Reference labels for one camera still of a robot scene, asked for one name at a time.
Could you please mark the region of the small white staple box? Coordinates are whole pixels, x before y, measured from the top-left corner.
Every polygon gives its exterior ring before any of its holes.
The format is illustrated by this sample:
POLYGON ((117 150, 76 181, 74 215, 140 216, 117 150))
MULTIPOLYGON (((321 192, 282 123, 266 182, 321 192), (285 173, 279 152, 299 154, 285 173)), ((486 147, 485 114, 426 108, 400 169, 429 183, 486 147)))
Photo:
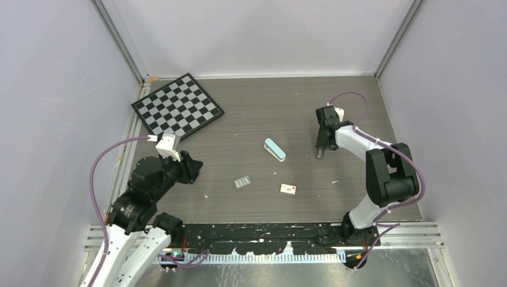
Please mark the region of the small white staple box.
POLYGON ((288 185, 288 184, 281 184, 280 185, 280 192, 284 193, 284 194, 295 195, 296 186, 288 185))

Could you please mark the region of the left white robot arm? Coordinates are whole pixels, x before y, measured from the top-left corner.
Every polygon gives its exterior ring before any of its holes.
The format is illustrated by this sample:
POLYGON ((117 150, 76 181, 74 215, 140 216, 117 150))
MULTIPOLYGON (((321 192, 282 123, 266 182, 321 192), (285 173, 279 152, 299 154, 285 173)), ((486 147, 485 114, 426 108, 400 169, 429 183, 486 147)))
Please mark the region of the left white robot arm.
POLYGON ((135 286, 163 249, 182 243, 182 220, 157 213, 157 203, 168 190, 177 183, 193 184, 203 167, 186 151, 180 156, 138 161, 126 192, 112 205, 104 242, 83 286, 135 286))

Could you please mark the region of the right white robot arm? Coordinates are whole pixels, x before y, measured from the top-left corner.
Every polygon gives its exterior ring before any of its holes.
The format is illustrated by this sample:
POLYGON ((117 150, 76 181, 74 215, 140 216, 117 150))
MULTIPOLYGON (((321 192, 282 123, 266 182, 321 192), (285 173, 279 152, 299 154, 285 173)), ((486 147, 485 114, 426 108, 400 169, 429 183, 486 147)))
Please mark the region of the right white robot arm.
POLYGON ((357 245, 374 224, 388 212, 420 192, 410 148, 373 138, 351 121, 343 120, 341 109, 332 105, 315 110, 319 130, 317 154, 346 149, 365 163, 366 196, 343 216, 340 235, 348 245, 357 245))

